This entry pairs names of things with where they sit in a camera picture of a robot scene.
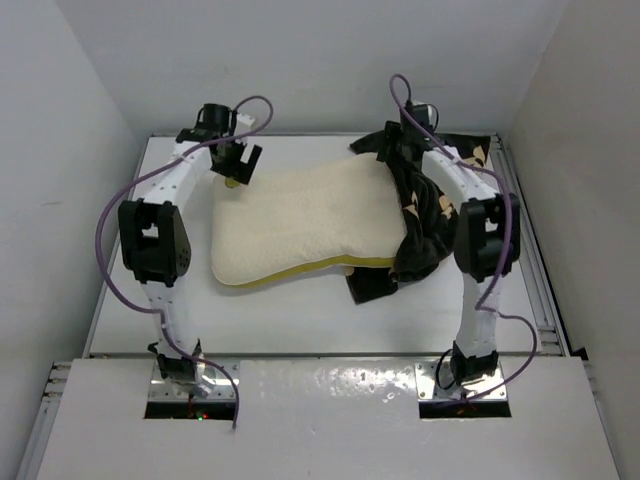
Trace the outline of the black floral plush pillowcase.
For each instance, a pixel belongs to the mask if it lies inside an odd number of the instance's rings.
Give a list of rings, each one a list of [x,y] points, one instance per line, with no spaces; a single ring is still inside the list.
[[[417,165],[431,145],[395,145],[387,165],[399,190],[407,233],[389,268],[356,267],[346,276],[355,303],[363,304],[394,294],[404,283],[432,274],[453,252],[458,213],[438,185]]]

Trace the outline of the cream pillow with yellow edge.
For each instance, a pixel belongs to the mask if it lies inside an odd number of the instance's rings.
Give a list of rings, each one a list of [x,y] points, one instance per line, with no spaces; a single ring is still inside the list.
[[[332,266],[388,268],[406,234],[392,173],[373,154],[212,184],[211,268],[225,286]]]

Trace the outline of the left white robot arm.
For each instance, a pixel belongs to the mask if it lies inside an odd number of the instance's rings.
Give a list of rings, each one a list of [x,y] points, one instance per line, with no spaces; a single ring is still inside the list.
[[[184,277],[192,260],[181,211],[208,172],[246,185],[262,153],[249,147],[255,118],[238,108],[208,103],[194,126],[176,137],[166,170],[136,200],[117,211],[124,266],[141,285],[154,315],[158,339],[149,349],[160,374],[183,389],[202,385],[206,367],[189,319]]]

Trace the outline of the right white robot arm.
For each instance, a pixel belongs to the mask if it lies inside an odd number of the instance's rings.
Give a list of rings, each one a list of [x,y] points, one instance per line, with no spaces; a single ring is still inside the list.
[[[498,286],[520,255],[520,204],[489,170],[469,164],[435,134],[429,104],[407,100],[401,119],[384,128],[378,161],[389,168],[406,226],[394,260],[400,281],[432,272],[453,255],[463,275],[460,328],[450,369],[457,385],[493,372],[498,364],[495,324]]]

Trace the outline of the right aluminium frame rail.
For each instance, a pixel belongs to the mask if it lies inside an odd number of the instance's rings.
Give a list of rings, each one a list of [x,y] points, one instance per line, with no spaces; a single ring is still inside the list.
[[[534,321],[537,326],[541,336],[539,345],[543,354],[570,356],[570,342],[567,340],[516,167],[505,141],[498,134],[492,136],[489,156],[494,171],[500,174],[509,190],[519,197],[521,203],[519,263],[531,308],[531,315],[528,316],[528,319]]]

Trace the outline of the aluminium frame rail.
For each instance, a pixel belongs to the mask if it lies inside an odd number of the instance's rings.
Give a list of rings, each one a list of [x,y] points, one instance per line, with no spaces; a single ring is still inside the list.
[[[70,362],[54,362],[51,366],[16,476],[19,480],[36,479],[38,476],[70,370]]]
[[[528,319],[534,321],[537,326],[541,336],[539,345],[543,354],[570,356],[570,342],[567,340],[516,167],[505,141],[498,134],[492,136],[489,156],[494,171],[500,174],[509,190],[519,197],[521,203],[519,263],[531,308],[531,315],[528,316]]]

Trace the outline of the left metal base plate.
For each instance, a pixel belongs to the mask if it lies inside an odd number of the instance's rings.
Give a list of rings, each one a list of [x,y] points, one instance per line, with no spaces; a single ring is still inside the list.
[[[231,377],[235,386],[240,383],[240,362],[235,359],[222,359],[219,365]],[[199,366],[201,382],[196,387],[187,383],[174,383],[164,379],[157,365],[153,367],[148,390],[148,400],[152,402],[186,402],[192,394],[200,403],[233,402],[236,399],[231,381],[218,369],[208,365]]]

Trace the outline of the metal base plate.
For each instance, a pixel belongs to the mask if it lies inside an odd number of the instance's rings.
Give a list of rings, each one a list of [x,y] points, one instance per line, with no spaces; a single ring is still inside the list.
[[[240,383],[240,362],[235,359],[222,359],[219,365],[231,377],[235,386]],[[231,381],[218,369],[208,365],[199,366],[201,382],[196,387],[187,383],[174,383],[164,379],[157,365],[153,367],[148,390],[148,400],[152,402],[186,402],[192,394],[200,403],[233,402],[236,399]]]
[[[462,400],[471,402],[506,402],[507,388],[501,364],[489,374],[454,382],[448,358],[439,362],[438,357],[427,357],[415,364],[417,397],[420,402],[436,403]]]

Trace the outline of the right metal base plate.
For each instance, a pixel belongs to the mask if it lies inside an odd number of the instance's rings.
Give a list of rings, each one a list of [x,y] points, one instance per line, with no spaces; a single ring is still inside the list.
[[[454,382],[448,358],[439,362],[438,357],[427,357],[415,364],[417,397],[420,402],[436,403],[462,400],[471,402],[506,402],[507,388],[501,364],[489,374]]]

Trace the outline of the left aluminium frame rail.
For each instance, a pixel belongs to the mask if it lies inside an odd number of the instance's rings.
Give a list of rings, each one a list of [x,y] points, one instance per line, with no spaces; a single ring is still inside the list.
[[[70,362],[54,362],[51,366],[16,476],[19,480],[36,479],[38,476],[70,370]]]

